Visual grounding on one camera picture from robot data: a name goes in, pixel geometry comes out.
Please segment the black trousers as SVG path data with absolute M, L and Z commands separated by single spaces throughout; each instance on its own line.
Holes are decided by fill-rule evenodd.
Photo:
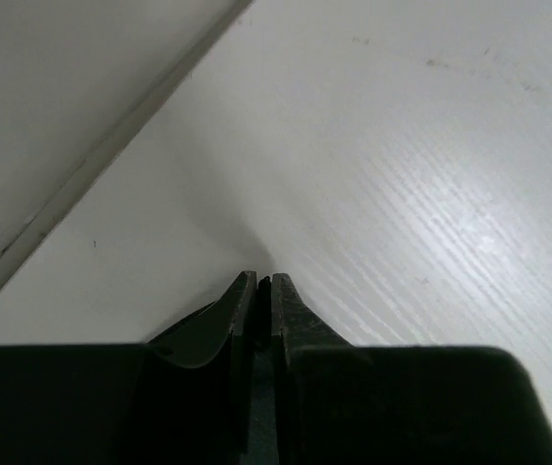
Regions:
M 260 280 L 258 287 L 258 337 L 255 360 L 253 413 L 253 464 L 277 464 L 275 443 L 273 368 L 271 354 L 271 282 Z

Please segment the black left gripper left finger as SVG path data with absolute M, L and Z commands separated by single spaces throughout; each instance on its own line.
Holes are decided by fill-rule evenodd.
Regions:
M 149 342 L 0 346 L 0 464 L 235 464 L 257 276 Z

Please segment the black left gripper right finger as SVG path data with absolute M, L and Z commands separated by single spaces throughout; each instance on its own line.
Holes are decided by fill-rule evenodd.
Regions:
M 285 464 L 552 464 L 531 377 L 488 346 L 356 347 L 271 284 L 278 451 Z

